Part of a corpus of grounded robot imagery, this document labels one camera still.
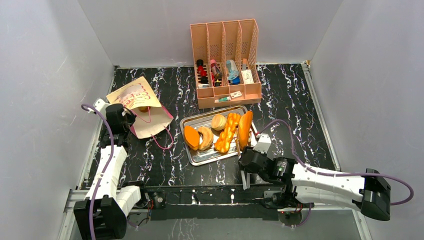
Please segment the long orange fake baguette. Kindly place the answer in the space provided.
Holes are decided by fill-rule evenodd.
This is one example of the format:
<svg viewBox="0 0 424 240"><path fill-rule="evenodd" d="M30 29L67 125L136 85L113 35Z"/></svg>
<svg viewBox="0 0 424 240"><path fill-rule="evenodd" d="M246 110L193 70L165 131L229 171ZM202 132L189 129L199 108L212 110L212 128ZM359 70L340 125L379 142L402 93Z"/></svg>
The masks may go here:
<svg viewBox="0 0 424 240"><path fill-rule="evenodd" d="M251 110L247 111L244 115L241 116L238 123L237 137L239 149L243 149L248 145L250 139L250 129L253 121L253 112Z"/></svg>

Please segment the metal tongs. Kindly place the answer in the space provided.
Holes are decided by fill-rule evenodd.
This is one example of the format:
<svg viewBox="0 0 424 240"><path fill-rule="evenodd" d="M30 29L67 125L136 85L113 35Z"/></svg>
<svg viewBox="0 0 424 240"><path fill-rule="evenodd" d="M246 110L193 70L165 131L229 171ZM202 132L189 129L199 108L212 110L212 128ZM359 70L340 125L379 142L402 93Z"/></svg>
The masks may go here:
<svg viewBox="0 0 424 240"><path fill-rule="evenodd" d="M243 149L243 151L241 151L239 147L238 127L235 132L235 143L236 143L236 150L237 150L237 156L238 156L239 170L241 174L242 187L243 187L243 190L247 190L250 188L250 185L251 185L251 173L249 171L248 165L251 163L252 160L248 158L247 154L244 154L244 150L252 149L257 143L257 138L255 136L255 133L253 132L252 126L250 128L249 143Z"/></svg>

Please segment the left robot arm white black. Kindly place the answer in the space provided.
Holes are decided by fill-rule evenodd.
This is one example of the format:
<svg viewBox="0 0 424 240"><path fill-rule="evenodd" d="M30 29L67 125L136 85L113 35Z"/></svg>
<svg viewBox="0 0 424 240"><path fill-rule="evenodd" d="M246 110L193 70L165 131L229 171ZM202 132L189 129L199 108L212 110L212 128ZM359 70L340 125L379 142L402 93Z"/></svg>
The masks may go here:
<svg viewBox="0 0 424 240"><path fill-rule="evenodd" d="M121 168L128 155L125 142L136 117L120 103L104 103L99 109L83 103L81 108L98 115L107 132L93 185L84 199L74 204L75 220L84 240L122 239L131 209L144 208L150 200L139 183L118 189Z"/></svg>

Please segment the orange braided fake bread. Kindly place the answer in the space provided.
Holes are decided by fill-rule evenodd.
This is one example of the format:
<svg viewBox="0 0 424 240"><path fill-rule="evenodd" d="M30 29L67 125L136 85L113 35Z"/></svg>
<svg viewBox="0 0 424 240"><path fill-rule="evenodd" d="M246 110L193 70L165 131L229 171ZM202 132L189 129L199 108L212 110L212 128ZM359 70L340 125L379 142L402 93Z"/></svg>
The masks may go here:
<svg viewBox="0 0 424 240"><path fill-rule="evenodd" d="M239 124L241 115L238 113L230 113L227 116L226 124L223 131L220 133L218 140L214 144L214 149L219 153L225 154L229 151L231 142L236 132L236 127Z"/></svg>

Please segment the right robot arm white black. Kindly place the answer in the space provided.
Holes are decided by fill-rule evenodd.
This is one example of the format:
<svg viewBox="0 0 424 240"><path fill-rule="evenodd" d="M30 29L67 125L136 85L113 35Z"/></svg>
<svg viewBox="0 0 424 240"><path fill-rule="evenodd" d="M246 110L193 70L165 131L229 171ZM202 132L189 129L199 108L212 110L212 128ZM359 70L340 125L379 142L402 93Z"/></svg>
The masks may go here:
<svg viewBox="0 0 424 240"><path fill-rule="evenodd" d="M391 218L391 186L375 169L368 168L360 174L332 171L301 165L292 158L270 159L251 147L241 153L240 169L282 188L264 194L261 204L266 208L320 203L350 208L378 221Z"/></svg>

